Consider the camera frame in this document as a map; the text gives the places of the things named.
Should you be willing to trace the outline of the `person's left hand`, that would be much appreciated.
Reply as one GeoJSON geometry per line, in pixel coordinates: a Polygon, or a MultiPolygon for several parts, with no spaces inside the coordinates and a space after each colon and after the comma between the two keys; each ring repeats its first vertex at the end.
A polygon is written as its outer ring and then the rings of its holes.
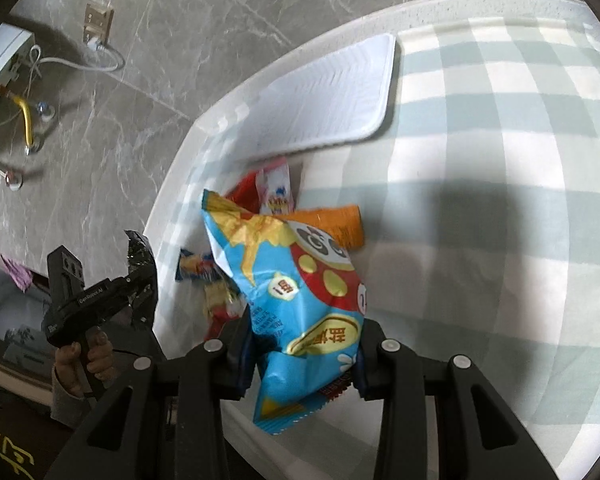
{"type": "Polygon", "coordinates": [[[84,397],[90,378],[106,386],[118,376],[114,365],[114,347],[100,328],[88,333],[85,348],[77,341],[58,348],[54,367],[59,385],[77,398],[84,397]]]}

